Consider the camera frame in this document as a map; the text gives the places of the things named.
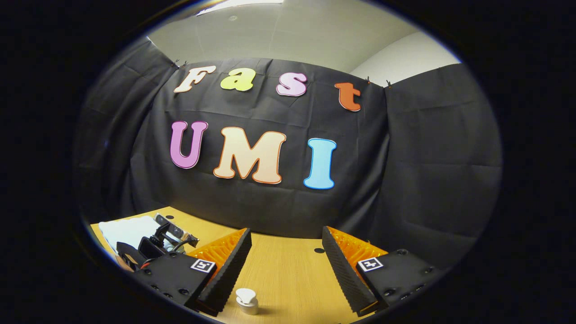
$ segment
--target ceiling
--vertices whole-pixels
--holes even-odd
[[[192,15],[160,27],[149,38],[170,59],[179,59],[179,65],[276,58],[349,73],[382,48],[417,31],[359,0],[285,0]]]

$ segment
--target black curtain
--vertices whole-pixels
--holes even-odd
[[[210,65],[216,71],[190,91],[173,92],[189,69]],[[222,89],[220,82],[238,67],[256,71],[253,88]],[[276,93],[285,72],[307,76],[304,95]],[[338,82],[361,91],[355,97],[359,112],[340,105]],[[170,159],[177,120],[209,124],[191,169]],[[224,141],[220,131],[230,126],[243,128],[252,146],[266,131],[287,136],[280,184],[213,175]],[[172,206],[279,236],[319,238],[321,227],[329,225],[386,250],[407,248],[439,267],[460,259],[480,235],[498,195],[502,165],[492,110],[462,64],[383,88],[340,71],[276,59],[177,67],[148,39],[103,72],[86,100],[78,134],[80,201],[93,223]],[[312,157],[307,141],[314,137],[337,143],[335,186],[328,190],[303,185]],[[188,128],[184,155],[191,138]]]

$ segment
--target white towel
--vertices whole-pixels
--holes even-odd
[[[98,223],[98,227],[100,227],[104,239],[116,254],[118,254],[118,251],[116,251],[117,242],[129,244],[137,249],[142,237],[150,237],[156,232],[156,229],[159,226],[160,225],[150,216],[130,218],[127,220],[103,221]],[[176,238],[174,235],[170,233],[166,234],[170,238],[180,242],[180,239]],[[168,242],[168,240],[164,240],[164,248],[171,251],[173,246]]]

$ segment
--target small white object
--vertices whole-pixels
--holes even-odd
[[[248,315],[258,314],[258,300],[256,299],[256,292],[248,288],[240,288],[236,290],[236,302],[243,312]]]

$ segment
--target orange letter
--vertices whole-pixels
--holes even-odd
[[[337,83],[334,85],[340,89],[340,104],[345,109],[350,111],[359,111],[360,105],[354,102],[354,96],[360,95],[360,90],[354,89],[354,85],[350,82]]]
[[[282,181],[282,177],[278,174],[278,159],[280,146],[286,141],[286,135],[277,131],[267,131],[253,148],[250,147],[246,133],[240,127],[224,127],[222,135],[224,135],[224,147],[220,165],[214,169],[215,176],[233,178],[236,173],[232,170],[232,159],[235,159],[236,168],[242,179],[246,179],[258,162],[258,169],[252,175],[254,181],[268,184]]]
[[[205,67],[195,67],[193,69],[190,69],[184,81],[182,81],[182,83],[176,89],[174,89],[174,92],[176,93],[186,92],[192,89],[192,82],[194,82],[194,84],[198,84],[198,82],[202,81],[202,79],[206,75],[206,72],[212,73],[214,71],[216,71],[216,66],[214,65]]]

